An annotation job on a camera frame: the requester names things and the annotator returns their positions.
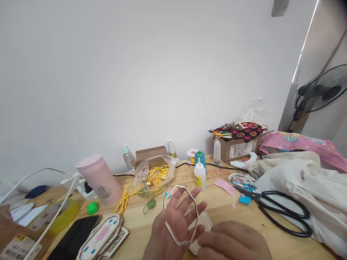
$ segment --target electric fan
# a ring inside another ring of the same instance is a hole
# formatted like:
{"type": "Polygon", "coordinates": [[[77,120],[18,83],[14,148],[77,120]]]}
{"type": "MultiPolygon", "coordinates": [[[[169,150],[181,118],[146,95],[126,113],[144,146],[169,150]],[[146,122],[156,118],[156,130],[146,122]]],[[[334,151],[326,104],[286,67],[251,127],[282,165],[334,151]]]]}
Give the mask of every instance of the electric fan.
{"type": "Polygon", "coordinates": [[[297,90],[295,112],[288,132],[292,133],[293,123],[305,113],[320,110],[339,97],[347,90],[347,64],[333,67],[297,90]]]}

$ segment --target wooden table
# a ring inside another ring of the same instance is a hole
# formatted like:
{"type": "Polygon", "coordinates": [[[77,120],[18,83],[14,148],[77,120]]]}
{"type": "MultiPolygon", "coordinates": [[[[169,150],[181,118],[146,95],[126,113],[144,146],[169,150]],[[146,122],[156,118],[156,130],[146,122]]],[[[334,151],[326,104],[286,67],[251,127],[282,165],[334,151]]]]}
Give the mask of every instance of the wooden table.
{"type": "MultiPolygon", "coordinates": [[[[197,196],[196,201],[197,203],[204,200],[207,201],[206,211],[210,215],[213,224],[217,224],[221,221],[234,220],[255,228],[267,241],[273,259],[339,259],[329,248],[321,245],[312,238],[298,238],[280,230],[258,209],[258,206],[254,201],[252,201],[250,205],[239,203],[235,197],[214,185],[214,182],[218,178],[226,180],[232,172],[233,170],[219,169],[209,165],[207,166],[207,189],[197,196]],[[237,209],[234,209],[231,206],[234,202],[236,202],[237,209]]],[[[133,187],[133,177],[117,177],[117,180],[123,188],[125,185],[129,185],[129,192],[135,190],[133,187]]],[[[193,168],[188,165],[183,165],[176,169],[175,178],[170,186],[173,187],[175,185],[186,185],[189,190],[195,188],[193,168]]],[[[52,194],[50,195],[47,192],[47,194],[42,194],[40,197],[42,201],[45,202],[49,200],[50,196],[52,196],[52,194]]],[[[153,220],[163,209],[164,196],[165,192],[155,198],[157,205],[146,215],[143,214],[143,208],[148,202],[148,199],[142,198],[139,195],[130,197],[128,207],[123,215],[125,220],[124,226],[130,231],[130,235],[117,251],[114,259],[139,260],[142,258],[151,234],[153,220]]],[[[87,210],[85,207],[88,205],[88,202],[83,200],[83,197],[78,193],[74,194],[72,198],[81,201],[81,211],[77,218],[87,216],[87,210]]],[[[99,203],[99,205],[100,209],[97,214],[103,215],[111,214],[117,206],[117,204],[114,204],[106,207],[102,203],[99,203]]],[[[297,227],[277,213],[269,212],[271,216],[282,225],[299,231],[297,227]]],[[[43,260],[46,260],[71,225],[55,238],[51,247],[43,257],[43,260]]],[[[191,252],[188,252],[185,254],[184,259],[196,259],[196,257],[191,252]]]]}

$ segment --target scissor handle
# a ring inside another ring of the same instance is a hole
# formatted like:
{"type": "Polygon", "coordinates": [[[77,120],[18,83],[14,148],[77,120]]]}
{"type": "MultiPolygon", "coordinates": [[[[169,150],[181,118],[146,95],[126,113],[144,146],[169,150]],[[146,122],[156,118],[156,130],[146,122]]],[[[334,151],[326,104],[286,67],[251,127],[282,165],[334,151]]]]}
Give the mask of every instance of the scissor handle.
{"type": "Polygon", "coordinates": [[[312,228],[302,219],[302,218],[299,218],[299,217],[296,217],[294,215],[288,215],[288,214],[285,214],[287,216],[290,216],[291,218],[299,221],[301,224],[303,224],[306,228],[306,231],[305,232],[296,232],[296,231],[293,231],[293,230],[290,230],[284,226],[282,226],[280,223],[278,223],[276,220],[274,220],[270,215],[269,213],[266,212],[266,210],[264,209],[265,207],[262,207],[259,205],[259,209],[267,216],[267,218],[273,223],[275,224],[276,226],[278,226],[280,229],[282,229],[283,231],[291,234],[291,235],[294,235],[296,237],[301,237],[301,238],[307,238],[307,237],[310,237],[312,235],[312,228]]]}
{"type": "Polygon", "coordinates": [[[267,201],[272,202],[273,204],[275,204],[276,206],[280,207],[283,210],[270,207],[270,206],[266,205],[265,203],[263,203],[261,200],[257,201],[258,204],[260,206],[264,207],[264,208],[270,209],[272,211],[275,211],[277,213],[280,213],[280,214],[283,214],[283,215],[286,215],[286,216],[289,216],[289,217],[292,217],[292,218],[295,218],[295,217],[301,218],[301,219],[308,219],[308,218],[310,218],[310,212],[305,207],[305,205],[302,204],[300,201],[297,201],[296,199],[294,199],[293,197],[291,197],[291,196],[289,196],[289,195],[287,195],[285,193],[282,193],[282,192],[279,192],[279,191],[264,191],[264,192],[262,192],[262,198],[266,199],[267,201]],[[282,197],[285,197],[288,200],[291,200],[292,202],[294,202],[296,205],[298,205],[303,210],[304,214],[302,215],[302,214],[299,214],[297,212],[294,212],[294,211],[286,208],[285,206],[279,204],[277,201],[273,200],[272,198],[268,197],[267,195],[280,195],[282,197]]]}

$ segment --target scissor blade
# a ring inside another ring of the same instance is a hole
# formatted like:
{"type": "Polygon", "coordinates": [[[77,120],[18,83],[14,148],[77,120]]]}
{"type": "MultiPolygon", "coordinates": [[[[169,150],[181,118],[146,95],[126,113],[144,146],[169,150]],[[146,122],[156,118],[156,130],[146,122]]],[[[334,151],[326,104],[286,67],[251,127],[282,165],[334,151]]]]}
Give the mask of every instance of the scissor blade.
{"type": "Polygon", "coordinates": [[[239,186],[234,186],[234,185],[233,185],[233,187],[234,187],[235,189],[237,189],[239,192],[241,192],[242,194],[244,194],[244,195],[246,195],[246,196],[248,196],[248,197],[250,197],[250,198],[253,197],[252,194],[254,195],[254,192],[251,192],[251,191],[249,191],[249,190],[243,189],[243,188],[241,188],[241,187],[239,187],[239,186]]]}

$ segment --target green bottle cap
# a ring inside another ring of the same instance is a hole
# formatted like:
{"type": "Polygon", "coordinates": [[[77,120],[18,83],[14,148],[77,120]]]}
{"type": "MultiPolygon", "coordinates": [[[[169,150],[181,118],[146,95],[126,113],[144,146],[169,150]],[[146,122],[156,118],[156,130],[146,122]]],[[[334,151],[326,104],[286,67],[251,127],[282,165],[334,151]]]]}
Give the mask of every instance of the green bottle cap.
{"type": "Polygon", "coordinates": [[[87,211],[89,215],[93,215],[99,209],[98,204],[94,201],[87,206],[87,211]]]}

